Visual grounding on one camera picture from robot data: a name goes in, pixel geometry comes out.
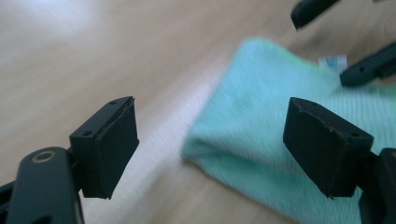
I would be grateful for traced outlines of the green microfibre cloth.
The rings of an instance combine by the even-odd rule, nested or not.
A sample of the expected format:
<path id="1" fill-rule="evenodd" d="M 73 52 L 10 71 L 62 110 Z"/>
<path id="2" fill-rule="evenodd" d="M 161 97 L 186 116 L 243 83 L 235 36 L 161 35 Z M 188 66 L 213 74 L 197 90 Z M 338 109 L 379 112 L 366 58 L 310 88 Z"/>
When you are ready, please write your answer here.
<path id="1" fill-rule="evenodd" d="M 328 199 L 282 140 L 289 100 L 317 102 L 396 147 L 396 85 L 348 89 L 331 69 L 264 38 L 244 41 L 187 135 L 181 156 L 207 175 L 302 224 L 361 224 L 356 190 Z"/>

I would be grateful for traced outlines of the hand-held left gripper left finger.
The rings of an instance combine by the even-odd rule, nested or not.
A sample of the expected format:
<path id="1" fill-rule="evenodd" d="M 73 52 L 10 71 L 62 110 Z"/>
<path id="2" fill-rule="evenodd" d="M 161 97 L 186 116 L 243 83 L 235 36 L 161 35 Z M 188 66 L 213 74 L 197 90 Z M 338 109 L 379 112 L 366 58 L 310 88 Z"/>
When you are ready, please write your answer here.
<path id="1" fill-rule="evenodd" d="M 139 144 L 134 97 L 105 104 L 69 139 L 73 157 L 82 165 L 83 195 L 110 199 Z"/>

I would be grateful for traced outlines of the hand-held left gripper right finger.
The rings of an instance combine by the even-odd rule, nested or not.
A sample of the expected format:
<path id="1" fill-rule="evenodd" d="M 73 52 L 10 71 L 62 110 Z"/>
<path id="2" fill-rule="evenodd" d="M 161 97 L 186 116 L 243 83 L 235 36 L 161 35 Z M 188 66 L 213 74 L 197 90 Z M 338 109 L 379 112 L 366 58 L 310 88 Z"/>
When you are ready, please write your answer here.
<path id="1" fill-rule="evenodd" d="M 324 106 L 292 97 L 283 142 L 325 196 L 350 197 L 358 164 L 370 153 L 374 138 Z"/>

